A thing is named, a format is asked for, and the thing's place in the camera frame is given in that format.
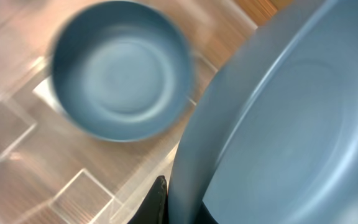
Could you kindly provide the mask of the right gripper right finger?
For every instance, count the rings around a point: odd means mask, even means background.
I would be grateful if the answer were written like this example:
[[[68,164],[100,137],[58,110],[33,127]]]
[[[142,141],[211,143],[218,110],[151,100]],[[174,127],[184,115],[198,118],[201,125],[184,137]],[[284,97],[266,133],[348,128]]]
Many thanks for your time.
[[[218,222],[213,218],[206,205],[202,202],[195,217],[194,224],[218,224]]]

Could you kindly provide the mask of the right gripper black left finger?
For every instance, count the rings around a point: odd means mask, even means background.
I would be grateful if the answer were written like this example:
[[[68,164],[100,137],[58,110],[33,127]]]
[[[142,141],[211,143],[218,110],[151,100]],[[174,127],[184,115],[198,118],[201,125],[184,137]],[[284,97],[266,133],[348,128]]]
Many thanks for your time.
[[[128,224],[168,224],[167,190],[165,177],[158,176]]]

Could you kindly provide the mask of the blue bowl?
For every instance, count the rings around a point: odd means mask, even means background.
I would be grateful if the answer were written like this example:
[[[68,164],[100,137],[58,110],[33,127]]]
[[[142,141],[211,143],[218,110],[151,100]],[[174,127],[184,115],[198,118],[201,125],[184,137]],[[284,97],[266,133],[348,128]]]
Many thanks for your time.
[[[211,80],[181,137],[170,223],[358,223],[358,0],[294,1]]]
[[[50,75],[67,116],[88,134],[114,142],[168,129],[196,84],[180,28],[158,9],[132,1],[77,12],[55,41]]]

